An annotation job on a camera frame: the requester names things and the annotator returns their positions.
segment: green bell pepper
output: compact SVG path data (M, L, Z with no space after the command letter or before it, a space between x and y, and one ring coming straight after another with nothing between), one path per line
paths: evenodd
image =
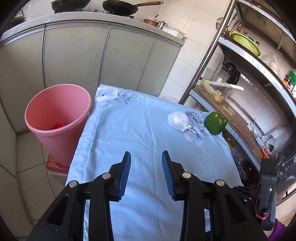
M214 111L204 121L205 127L212 135L219 135L227 124L227 118Z

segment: red package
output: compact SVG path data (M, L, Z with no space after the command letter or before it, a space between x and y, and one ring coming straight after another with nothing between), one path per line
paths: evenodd
M46 163L46 168L51 171L55 172L62 172L62 173L67 173L69 172L70 166L64 166L56 161L54 157L52 157L50 154L48 155L47 163Z
M61 124L60 122L58 122L58 123L56 123L56 124L53 126L52 129L55 130L55 129L62 128L62 127L64 127L64 125Z

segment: light blue tablecloth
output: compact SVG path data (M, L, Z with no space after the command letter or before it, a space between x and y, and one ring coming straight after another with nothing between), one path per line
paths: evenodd
M109 86L99 86L98 101L79 140L67 183L94 180L112 164L121 162L124 152L129 151L131 169L125 195L120 202L110 202L115 241L179 240L183 202L174 202L168 194L162 152L167 150L172 161L201 180L223 179L233 187L242 183L230 149L221 134L212 136L204 127L207 113L135 91L118 91L114 95ZM169 126L167 116L174 111L188 115L196 135Z

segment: frying pan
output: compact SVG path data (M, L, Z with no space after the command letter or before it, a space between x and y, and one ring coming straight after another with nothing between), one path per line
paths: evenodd
M89 2L90 0L55 0L52 2L52 10L54 13L73 11L86 7Z
M163 2L144 2L136 5L130 4L128 2L123 2L119 0L107 0L103 2L103 8L110 13L120 16L129 16L138 11L138 7L142 6L152 6L161 5Z

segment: plastic basket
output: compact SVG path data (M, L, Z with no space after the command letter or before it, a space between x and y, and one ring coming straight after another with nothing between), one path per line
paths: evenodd
M244 46L245 48L250 50L256 56L261 55L258 46L251 39L249 39L247 36L240 34L240 33L232 33L231 37L233 38L233 40L240 43L242 46Z

